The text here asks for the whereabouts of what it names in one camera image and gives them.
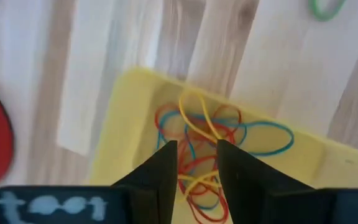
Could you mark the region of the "red rubber band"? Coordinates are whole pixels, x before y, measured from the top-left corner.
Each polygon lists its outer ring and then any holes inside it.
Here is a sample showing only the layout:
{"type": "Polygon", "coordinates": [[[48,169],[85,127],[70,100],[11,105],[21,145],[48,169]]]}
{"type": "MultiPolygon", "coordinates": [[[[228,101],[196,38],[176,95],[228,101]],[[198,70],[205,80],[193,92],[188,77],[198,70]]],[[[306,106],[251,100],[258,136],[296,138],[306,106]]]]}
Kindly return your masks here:
{"type": "Polygon", "coordinates": [[[239,129],[239,125],[242,122],[242,115],[240,110],[234,106],[220,105],[213,113],[213,118],[218,123],[218,130],[224,131],[223,138],[228,138],[230,143],[235,144],[235,133],[239,129]],[[219,118],[219,114],[225,110],[233,110],[237,116],[233,118],[219,118]]]}
{"type": "Polygon", "coordinates": [[[162,124],[163,119],[160,118],[160,114],[163,113],[165,110],[168,111],[166,114],[168,114],[169,112],[174,112],[175,114],[180,114],[178,106],[174,103],[166,103],[166,104],[160,106],[156,110],[155,117],[154,117],[154,123],[155,123],[155,127],[158,129],[158,138],[162,139],[163,141],[167,141],[166,137],[182,138],[184,136],[183,133],[173,133],[173,132],[164,130],[163,124],[162,124]]]}

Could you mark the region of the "yellow plastic bin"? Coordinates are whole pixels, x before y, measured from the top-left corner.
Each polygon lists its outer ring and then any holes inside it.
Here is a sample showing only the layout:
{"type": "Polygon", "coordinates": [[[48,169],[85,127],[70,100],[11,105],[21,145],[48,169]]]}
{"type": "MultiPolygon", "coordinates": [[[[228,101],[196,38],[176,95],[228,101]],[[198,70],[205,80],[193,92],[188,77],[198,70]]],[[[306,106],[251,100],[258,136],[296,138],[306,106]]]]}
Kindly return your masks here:
{"type": "MultiPolygon", "coordinates": [[[[90,183],[114,182],[149,158],[157,149],[156,110],[166,103],[177,105],[184,91],[200,93],[211,116],[220,105],[229,105],[240,110],[246,123],[266,120],[261,113],[151,70],[129,70],[112,88],[90,183]]],[[[183,107],[187,113],[202,111],[196,95],[188,95],[183,107]]],[[[233,110],[219,114],[219,118],[236,116],[233,110]]],[[[182,133],[184,125],[183,119],[175,116],[168,120],[165,128],[182,133]]],[[[289,150],[264,157],[263,161],[312,187],[358,188],[358,150],[302,131],[295,131],[295,143],[289,150]]]]}

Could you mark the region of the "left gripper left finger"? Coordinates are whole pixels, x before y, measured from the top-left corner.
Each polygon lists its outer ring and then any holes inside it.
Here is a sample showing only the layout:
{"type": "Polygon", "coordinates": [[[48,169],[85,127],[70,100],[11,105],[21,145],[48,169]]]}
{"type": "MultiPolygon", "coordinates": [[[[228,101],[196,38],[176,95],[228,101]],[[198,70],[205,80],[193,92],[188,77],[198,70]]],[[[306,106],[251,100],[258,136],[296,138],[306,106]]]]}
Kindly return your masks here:
{"type": "Polygon", "coordinates": [[[171,224],[177,190],[177,142],[169,141],[111,185],[121,193],[111,224],[171,224]]]}

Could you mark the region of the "yellow rubber band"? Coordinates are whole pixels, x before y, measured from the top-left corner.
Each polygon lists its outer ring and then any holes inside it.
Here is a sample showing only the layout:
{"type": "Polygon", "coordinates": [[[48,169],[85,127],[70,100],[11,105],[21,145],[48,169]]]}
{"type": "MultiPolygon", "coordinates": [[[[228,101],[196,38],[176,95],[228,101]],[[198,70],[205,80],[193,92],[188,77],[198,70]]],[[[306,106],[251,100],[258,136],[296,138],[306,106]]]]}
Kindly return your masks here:
{"type": "Polygon", "coordinates": [[[210,178],[210,177],[219,177],[219,172],[217,170],[214,170],[214,171],[208,172],[208,173],[206,173],[204,175],[201,175],[199,177],[192,177],[192,176],[189,176],[189,175],[182,175],[182,174],[178,175],[179,180],[188,180],[188,181],[190,181],[189,186],[187,187],[187,189],[183,193],[182,201],[187,199],[187,197],[189,196],[190,192],[198,184],[205,184],[207,186],[216,187],[216,188],[222,187],[222,184],[220,182],[213,182],[212,180],[207,180],[207,178],[210,178]]]}
{"type": "Polygon", "coordinates": [[[210,140],[211,142],[213,143],[217,143],[218,140],[221,140],[223,139],[223,137],[218,133],[218,130],[214,127],[213,125],[213,122],[211,121],[211,118],[209,116],[209,113],[208,113],[208,109],[207,109],[207,106],[206,106],[206,102],[203,98],[203,96],[198,93],[198,92],[195,92],[195,91],[184,91],[180,97],[179,97],[179,100],[178,100],[178,109],[179,109],[179,112],[184,120],[184,122],[192,129],[194,130],[196,133],[202,135],[202,137],[210,140]],[[203,131],[202,129],[198,128],[197,126],[195,126],[191,121],[190,119],[187,117],[186,113],[185,113],[185,110],[184,110],[184,107],[183,107],[183,102],[184,102],[184,99],[188,96],[188,95],[196,95],[198,100],[200,101],[201,103],[201,107],[202,107],[202,110],[203,110],[203,115],[204,115],[204,118],[206,120],[206,123],[208,125],[208,127],[210,128],[210,130],[212,131],[212,134],[208,134],[206,131],[203,131]]]}

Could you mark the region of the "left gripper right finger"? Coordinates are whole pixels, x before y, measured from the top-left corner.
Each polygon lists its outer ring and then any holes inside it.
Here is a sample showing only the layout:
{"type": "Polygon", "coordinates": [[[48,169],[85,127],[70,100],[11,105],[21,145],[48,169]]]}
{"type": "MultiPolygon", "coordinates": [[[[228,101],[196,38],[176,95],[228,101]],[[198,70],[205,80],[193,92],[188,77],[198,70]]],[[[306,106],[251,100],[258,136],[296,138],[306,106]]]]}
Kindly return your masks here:
{"type": "Polygon", "coordinates": [[[317,224],[312,188],[226,140],[218,170],[234,224],[317,224]]]}

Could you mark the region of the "coloured rubber bands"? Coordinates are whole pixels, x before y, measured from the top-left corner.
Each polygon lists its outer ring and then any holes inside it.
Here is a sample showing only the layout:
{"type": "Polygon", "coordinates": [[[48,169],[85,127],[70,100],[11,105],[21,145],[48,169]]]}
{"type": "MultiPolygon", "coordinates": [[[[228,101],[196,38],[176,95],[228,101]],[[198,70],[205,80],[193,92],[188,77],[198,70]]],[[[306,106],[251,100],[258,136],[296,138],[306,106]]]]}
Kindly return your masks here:
{"type": "MultiPolygon", "coordinates": [[[[184,159],[180,158],[178,175],[182,174],[182,175],[189,175],[192,177],[196,177],[194,176],[194,172],[196,171],[196,169],[203,163],[209,161],[213,161],[213,164],[211,165],[211,170],[209,172],[218,170],[216,159],[217,159],[216,155],[199,157],[196,158],[195,160],[192,159],[188,162],[185,162],[184,159]]],[[[221,183],[219,177],[210,177],[207,178],[207,180],[212,180],[213,182],[221,183]]],[[[188,180],[178,179],[178,186],[182,194],[185,192],[189,184],[190,181],[188,180]]],[[[189,196],[185,201],[189,205],[191,213],[197,224],[204,224],[201,221],[201,218],[204,221],[208,221],[210,224],[226,224],[226,221],[229,218],[228,205],[225,196],[223,194],[222,187],[216,188],[216,187],[207,186],[205,184],[198,184],[190,192],[189,196]],[[208,195],[216,199],[213,205],[203,205],[201,202],[196,201],[198,197],[203,197],[208,195]]]]}

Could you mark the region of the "blue rubber band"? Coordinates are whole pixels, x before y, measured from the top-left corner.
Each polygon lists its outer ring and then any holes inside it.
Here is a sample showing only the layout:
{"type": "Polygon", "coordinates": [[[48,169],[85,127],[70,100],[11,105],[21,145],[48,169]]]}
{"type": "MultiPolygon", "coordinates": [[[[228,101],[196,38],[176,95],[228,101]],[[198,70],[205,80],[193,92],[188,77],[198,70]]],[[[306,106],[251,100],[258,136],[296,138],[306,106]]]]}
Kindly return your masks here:
{"type": "Polygon", "coordinates": [[[194,146],[192,145],[191,140],[190,140],[189,126],[187,124],[184,126],[184,135],[185,135],[185,139],[188,144],[188,147],[190,149],[191,157],[193,160],[195,160],[196,159],[195,149],[194,149],[194,146]]]}
{"type": "Polygon", "coordinates": [[[241,145],[245,141],[246,136],[247,136],[247,129],[254,127],[254,126],[268,126],[268,127],[278,128],[278,129],[284,130],[290,136],[290,141],[285,146],[283,146],[279,149],[273,150],[273,151],[249,152],[249,154],[251,154],[253,156],[262,156],[262,157],[274,156],[274,155],[277,155],[279,153],[283,153],[283,152],[289,150],[295,142],[295,135],[290,128],[288,128],[282,124],[278,124],[278,123],[271,122],[271,121],[253,121],[250,123],[240,123],[240,124],[226,123],[226,125],[231,128],[244,128],[244,135],[243,135],[239,145],[241,145]]]}
{"type": "MultiPolygon", "coordinates": [[[[189,126],[187,124],[185,124],[184,131],[182,133],[170,133],[165,128],[168,120],[175,116],[181,117],[179,110],[168,111],[162,116],[160,116],[160,112],[158,111],[155,113],[155,127],[158,129],[157,149],[159,149],[161,141],[167,142],[167,137],[188,138],[189,126]]],[[[224,129],[225,137],[232,139],[235,145],[239,146],[245,141],[247,136],[247,127],[246,124],[242,122],[241,115],[238,115],[238,118],[211,118],[211,122],[216,129],[224,129]],[[236,141],[234,136],[239,129],[243,129],[243,134],[240,140],[236,141]]]]}

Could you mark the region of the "green rubber band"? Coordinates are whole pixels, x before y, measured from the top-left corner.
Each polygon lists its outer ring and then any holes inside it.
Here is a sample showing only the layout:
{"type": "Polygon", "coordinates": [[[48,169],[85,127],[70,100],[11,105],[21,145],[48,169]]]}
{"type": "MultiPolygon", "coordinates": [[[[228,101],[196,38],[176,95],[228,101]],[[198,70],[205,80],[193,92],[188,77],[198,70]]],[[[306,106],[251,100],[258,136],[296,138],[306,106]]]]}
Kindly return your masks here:
{"type": "Polygon", "coordinates": [[[308,9],[313,17],[319,22],[327,22],[334,19],[342,9],[346,0],[338,0],[337,4],[330,11],[323,11],[319,4],[319,0],[308,0],[308,9]]]}

